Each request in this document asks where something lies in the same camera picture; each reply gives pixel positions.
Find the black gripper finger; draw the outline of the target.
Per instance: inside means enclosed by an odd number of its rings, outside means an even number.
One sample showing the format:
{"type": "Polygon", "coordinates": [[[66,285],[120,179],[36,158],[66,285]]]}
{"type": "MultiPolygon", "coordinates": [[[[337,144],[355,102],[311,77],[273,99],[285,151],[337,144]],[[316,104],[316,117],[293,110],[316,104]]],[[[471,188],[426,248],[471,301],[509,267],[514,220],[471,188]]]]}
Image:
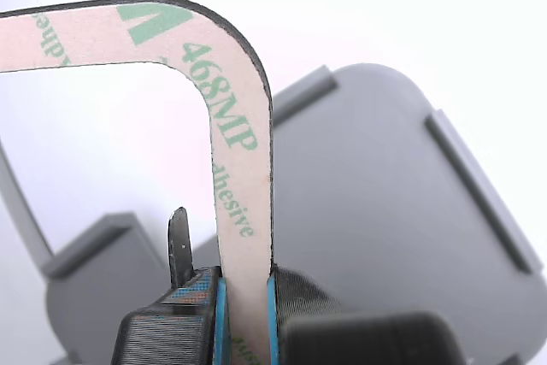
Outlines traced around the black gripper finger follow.
{"type": "Polygon", "coordinates": [[[299,272],[275,267],[268,281],[273,364],[463,364],[448,324],[431,312],[349,312],[299,272]]]}
{"type": "Polygon", "coordinates": [[[126,315],[113,364],[230,364],[231,333],[221,268],[195,269],[187,212],[168,221],[171,288],[154,303],[126,315]]]}

